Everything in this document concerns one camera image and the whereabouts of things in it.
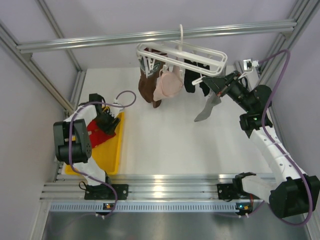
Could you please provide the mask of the grey sock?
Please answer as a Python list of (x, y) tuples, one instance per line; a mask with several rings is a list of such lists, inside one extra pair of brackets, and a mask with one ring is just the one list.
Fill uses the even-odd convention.
[(219, 96), (212, 94), (207, 98), (205, 106), (203, 110), (196, 116), (194, 122), (201, 122), (208, 119), (212, 113), (212, 110), (215, 106), (221, 103), (221, 99)]

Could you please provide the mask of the red santa sock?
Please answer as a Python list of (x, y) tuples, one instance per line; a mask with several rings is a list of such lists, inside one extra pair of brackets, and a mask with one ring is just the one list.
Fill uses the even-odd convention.
[(104, 142), (108, 141), (109, 139), (116, 136), (116, 133), (108, 134), (103, 132), (97, 125), (96, 121), (93, 120), (88, 126), (87, 131), (89, 135), (89, 139), (91, 142), (92, 148), (95, 148)]

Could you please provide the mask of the white plastic clip hanger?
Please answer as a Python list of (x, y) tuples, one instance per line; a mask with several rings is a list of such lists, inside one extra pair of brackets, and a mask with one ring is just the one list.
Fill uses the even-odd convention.
[(186, 43), (183, 26), (180, 24), (179, 27), (179, 40), (165, 41), (161, 44), (147, 42), (137, 45), (136, 54), (139, 59), (143, 59), (146, 74), (150, 73), (156, 60), (164, 62), (167, 67), (177, 66), (199, 73), (201, 76), (215, 77), (221, 74), (227, 64), (227, 54)]

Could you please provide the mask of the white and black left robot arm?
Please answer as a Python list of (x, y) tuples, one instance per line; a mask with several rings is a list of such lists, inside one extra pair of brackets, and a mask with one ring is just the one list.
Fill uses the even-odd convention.
[(119, 104), (106, 106), (103, 96), (91, 93), (88, 102), (82, 103), (65, 120), (53, 124), (57, 160), (85, 177), (89, 186), (96, 186), (95, 192), (103, 199), (113, 194), (113, 186), (92, 157), (92, 151), (116, 135), (121, 110)]

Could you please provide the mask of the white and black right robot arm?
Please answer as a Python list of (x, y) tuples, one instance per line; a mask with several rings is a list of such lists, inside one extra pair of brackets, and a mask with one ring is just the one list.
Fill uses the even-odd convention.
[(298, 167), (279, 141), (266, 113), (271, 106), (272, 90), (266, 85), (248, 90), (238, 71), (226, 76), (206, 76), (202, 80), (218, 102), (229, 96), (245, 111), (239, 117), (240, 127), (260, 151), (275, 178), (275, 184), (271, 184), (253, 172), (239, 173), (232, 180), (234, 194), (242, 199), (250, 194), (258, 197), (268, 203), (280, 219), (304, 213), (311, 215), (316, 209), (320, 181)]

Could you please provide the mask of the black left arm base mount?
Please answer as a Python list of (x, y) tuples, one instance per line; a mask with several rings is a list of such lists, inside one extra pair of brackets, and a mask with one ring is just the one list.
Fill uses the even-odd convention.
[[(112, 184), (111, 187), (117, 194), (118, 200), (126, 200), (129, 193), (129, 185), (128, 184)], [(115, 200), (116, 195), (113, 190), (105, 186), (104, 184), (91, 186), (86, 185), (84, 188), (85, 200)]]

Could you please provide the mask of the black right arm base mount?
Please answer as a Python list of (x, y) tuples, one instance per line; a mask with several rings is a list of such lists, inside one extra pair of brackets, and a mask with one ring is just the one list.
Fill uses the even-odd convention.
[(218, 199), (226, 202), (232, 200), (258, 200), (259, 198), (255, 195), (250, 196), (249, 193), (238, 193), (232, 183), (218, 183), (217, 194)]

